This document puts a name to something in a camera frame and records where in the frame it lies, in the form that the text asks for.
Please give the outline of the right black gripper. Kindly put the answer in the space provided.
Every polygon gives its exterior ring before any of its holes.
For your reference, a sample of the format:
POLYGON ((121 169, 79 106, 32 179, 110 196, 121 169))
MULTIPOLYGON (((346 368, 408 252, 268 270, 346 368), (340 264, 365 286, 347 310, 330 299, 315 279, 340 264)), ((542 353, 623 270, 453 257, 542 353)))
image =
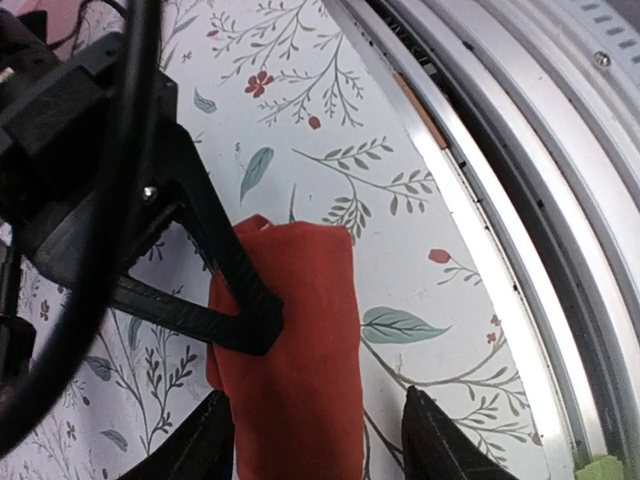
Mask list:
MULTIPOLYGON (((63 62, 44 42, 46 26, 43 11, 1 12, 1 217, 36 269, 70 287, 93 210, 124 37, 109 34, 63 62)), ((176 121, 177 85, 161 71, 155 83, 153 155, 140 183, 158 195, 137 210, 127 267, 169 224, 197 231, 188 192, 197 152, 176 121)))

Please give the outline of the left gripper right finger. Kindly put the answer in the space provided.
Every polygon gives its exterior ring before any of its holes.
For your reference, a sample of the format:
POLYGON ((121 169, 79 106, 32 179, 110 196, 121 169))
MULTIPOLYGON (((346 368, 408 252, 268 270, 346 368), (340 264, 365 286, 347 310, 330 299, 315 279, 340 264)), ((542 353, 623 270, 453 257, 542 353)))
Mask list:
POLYGON ((401 425, 404 475, 417 480, 515 480, 424 391, 407 389, 401 425))

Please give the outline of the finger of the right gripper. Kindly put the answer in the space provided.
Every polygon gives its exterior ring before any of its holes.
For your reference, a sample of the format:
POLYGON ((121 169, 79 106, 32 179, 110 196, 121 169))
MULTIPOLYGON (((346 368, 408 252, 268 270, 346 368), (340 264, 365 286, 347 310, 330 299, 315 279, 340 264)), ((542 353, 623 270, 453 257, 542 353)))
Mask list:
POLYGON ((253 356, 266 354, 280 336, 280 313, 224 314, 172 296, 137 279, 118 279, 111 305, 189 338, 253 356))
POLYGON ((283 330, 283 301, 262 281, 208 178, 188 132, 172 126, 172 178, 185 208, 186 227, 202 258, 217 268, 238 313, 213 310, 211 341, 229 350, 268 350, 283 330))

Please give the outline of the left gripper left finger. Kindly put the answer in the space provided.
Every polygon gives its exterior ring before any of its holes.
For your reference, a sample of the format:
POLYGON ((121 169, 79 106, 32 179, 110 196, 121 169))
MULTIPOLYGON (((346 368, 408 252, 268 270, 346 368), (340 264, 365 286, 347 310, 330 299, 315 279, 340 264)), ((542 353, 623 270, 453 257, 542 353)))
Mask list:
POLYGON ((230 479, 234 424, 228 397, 213 391, 151 455, 123 480, 230 479))

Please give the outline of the red cloth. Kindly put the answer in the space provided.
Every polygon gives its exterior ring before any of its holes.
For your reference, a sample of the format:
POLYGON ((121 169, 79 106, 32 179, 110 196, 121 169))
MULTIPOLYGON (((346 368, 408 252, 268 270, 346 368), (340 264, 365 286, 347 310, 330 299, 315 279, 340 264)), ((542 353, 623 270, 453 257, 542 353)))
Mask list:
POLYGON ((364 407, 360 316, 351 236, 343 227, 274 225, 235 231, 284 302, 284 328, 260 357, 207 349, 206 378, 230 401, 241 479, 360 479, 364 407))

